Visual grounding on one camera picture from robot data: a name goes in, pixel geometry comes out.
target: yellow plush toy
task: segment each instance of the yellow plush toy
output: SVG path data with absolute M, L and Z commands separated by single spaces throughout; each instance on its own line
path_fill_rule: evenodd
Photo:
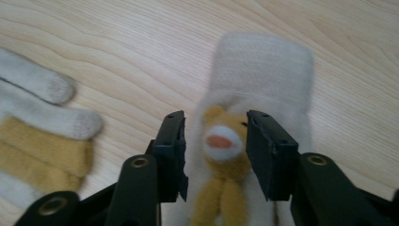
M 233 115 L 221 106 L 210 106 L 203 116 L 203 150 L 212 177 L 197 196 L 190 226 L 247 224 L 247 205 L 241 187 L 250 170 L 245 152 L 247 117 Z

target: metal screw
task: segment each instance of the metal screw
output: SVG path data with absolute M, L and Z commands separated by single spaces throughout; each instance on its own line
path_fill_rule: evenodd
M 317 166 L 325 166 L 327 164 L 326 159 L 323 157 L 320 157 L 318 155 L 309 156 L 308 161 L 310 161 L 311 163 L 313 163 L 314 165 L 317 165 Z
M 140 157 L 140 158 L 133 160 L 131 165 L 134 168 L 142 168 L 142 167 L 148 165 L 149 163 L 150 163 L 150 161 L 147 158 Z
M 63 209 L 68 203 L 64 197 L 53 197 L 51 200 L 45 202 L 39 209 L 39 214 L 42 216 L 49 216 Z

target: wooden table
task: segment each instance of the wooden table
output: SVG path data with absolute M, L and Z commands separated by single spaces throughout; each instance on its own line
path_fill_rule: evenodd
M 0 47 L 72 77 L 69 105 L 104 117 L 82 198 L 114 183 L 166 114 L 184 110 L 189 129 L 228 31 L 312 49 L 314 150 L 390 199 L 399 187 L 398 1 L 0 1 Z M 0 199 L 0 225 L 22 211 Z

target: white cloth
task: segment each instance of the white cloth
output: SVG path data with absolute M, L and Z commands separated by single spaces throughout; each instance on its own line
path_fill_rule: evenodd
M 0 49 L 0 78 L 53 104 L 69 101 L 74 93 L 72 81 L 68 77 L 5 49 Z
M 33 186 L 0 170 L 0 196 L 9 203 L 25 209 L 43 195 Z
M 307 112 L 311 104 L 313 58 L 307 48 L 279 37 L 230 33 L 219 43 L 209 91 L 199 103 L 192 128 L 187 132 L 185 172 L 189 177 L 187 203 L 163 205 L 163 225 L 189 224 L 198 192 L 210 171 L 202 157 L 202 114 L 210 105 L 246 114 L 270 114 L 299 143 L 301 153 L 311 152 Z M 273 225 L 273 203 L 266 202 L 253 172 L 244 181 L 248 225 Z M 279 203 L 280 225 L 294 225 L 288 203 Z
M 0 79 L 0 122 L 14 117 L 52 134 L 89 139 L 102 128 L 99 114 L 85 109 L 52 105 Z

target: toy snout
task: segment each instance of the toy snout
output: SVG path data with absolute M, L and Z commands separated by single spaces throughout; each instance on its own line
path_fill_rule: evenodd
M 231 128 L 225 125 L 211 127 L 204 135 L 206 154 L 216 160 L 225 161 L 234 158 L 243 151 L 243 141 Z

